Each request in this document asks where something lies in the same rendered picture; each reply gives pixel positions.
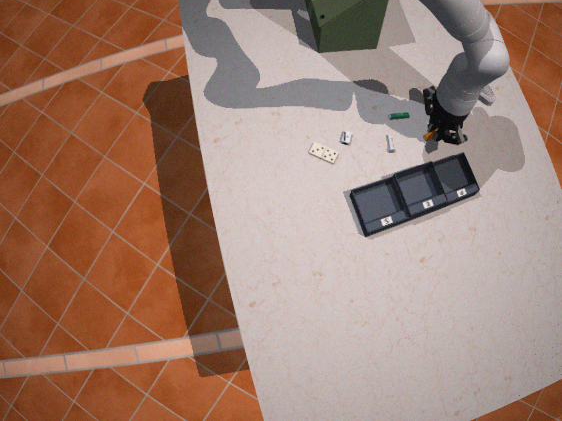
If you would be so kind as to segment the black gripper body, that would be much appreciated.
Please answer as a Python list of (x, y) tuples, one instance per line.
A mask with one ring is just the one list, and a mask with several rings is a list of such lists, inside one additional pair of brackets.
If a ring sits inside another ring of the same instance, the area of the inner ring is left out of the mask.
[[(437, 91), (437, 89), (436, 89)], [(446, 129), (449, 130), (453, 130), (453, 131), (458, 131), (458, 126), (461, 125), (461, 129), (463, 127), (463, 122), (464, 120), (467, 118), (467, 116), (469, 115), (469, 113), (467, 115), (464, 116), (456, 116), (456, 115), (452, 115), (450, 113), (448, 113), (444, 108), (442, 108), (442, 106), (440, 105), (440, 103), (438, 102), (437, 99), (437, 95), (436, 95), (436, 91), (435, 93), (433, 93), (432, 98), (433, 98), (433, 106), (435, 111), (437, 112), (437, 114), (440, 114), (440, 116), (442, 116), (442, 118), (438, 115), (437, 118), (439, 120), (444, 119), (445, 121), (448, 121), (447, 125), (446, 125)]]

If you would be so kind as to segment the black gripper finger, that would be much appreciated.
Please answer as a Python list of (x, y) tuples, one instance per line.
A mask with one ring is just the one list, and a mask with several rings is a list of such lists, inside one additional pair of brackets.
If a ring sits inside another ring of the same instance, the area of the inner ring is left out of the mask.
[[(423, 95), (424, 95), (424, 104), (425, 104), (425, 112), (427, 115), (430, 116), (430, 122), (428, 124), (428, 133), (437, 129), (440, 124), (440, 120), (437, 118), (438, 114), (434, 109), (433, 106), (433, 99), (432, 99), (432, 95), (433, 93), (436, 91), (434, 86), (431, 86), (429, 88), (426, 88), (423, 90)], [(433, 107), (430, 108), (430, 105), (432, 105)], [(432, 111), (433, 110), (433, 111)]]
[(467, 136), (462, 134), (461, 125), (458, 126), (458, 131), (455, 131), (455, 133), (450, 133), (450, 130), (445, 128), (447, 123), (447, 121), (441, 119), (438, 130), (435, 132), (432, 138), (433, 141), (438, 142), (443, 139), (445, 143), (460, 145), (461, 143), (468, 140)]

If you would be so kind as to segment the dark grey rack of three labelled bins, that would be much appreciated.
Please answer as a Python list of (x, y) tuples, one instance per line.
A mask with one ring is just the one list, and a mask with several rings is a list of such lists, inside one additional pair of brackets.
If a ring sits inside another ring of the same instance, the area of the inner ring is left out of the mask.
[(479, 191), (463, 152), (353, 189), (351, 201), (364, 236), (368, 237), (472, 197)]

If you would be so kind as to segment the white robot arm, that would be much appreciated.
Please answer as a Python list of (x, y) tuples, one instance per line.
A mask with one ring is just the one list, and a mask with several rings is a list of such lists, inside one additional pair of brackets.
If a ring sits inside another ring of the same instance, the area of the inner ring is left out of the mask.
[(453, 58), (437, 87), (436, 95), (442, 108), (452, 115), (464, 116), (471, 112), (477, 100), (492, 105), (496, 97), (488, 84), (503, 76), (510, 63), (493, 16), (480, 0), (419, 1), (464, 49)]

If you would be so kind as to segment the white domino tile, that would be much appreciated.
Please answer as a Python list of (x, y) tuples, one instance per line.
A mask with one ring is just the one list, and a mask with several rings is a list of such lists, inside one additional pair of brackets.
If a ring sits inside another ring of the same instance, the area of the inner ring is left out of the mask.
[(312, 156), (315, 156), (315, 157), (317, 157), (321, 160), (324, 160), (324, 161), (326, 161), (330, 164), (334, 164), (334, 162), (337, 158), (338, 152), (335, 151), (335, 150), (332, 150), (332, 149), (330, 149), (326, 146), (323, 146), (323, 145), (321, 145), (317, 142), (314, 142), (310, 151), (309, 151), (309, 154), (312, 155)]

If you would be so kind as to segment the orange battery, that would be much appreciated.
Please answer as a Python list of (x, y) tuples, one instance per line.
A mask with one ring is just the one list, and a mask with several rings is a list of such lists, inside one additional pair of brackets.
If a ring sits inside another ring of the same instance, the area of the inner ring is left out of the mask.
[(437, 130), (438, 130), (438, 128), (435, 129), (435, 130), (433, 130), (433, 131), (431, 131), (431, 132), (429, 132), (429, 133), (427, 133), (427, 134), (425, 134), (425, 135), (423, 135), (424, 140), (425, 140), (425, 141), (431, 140)]

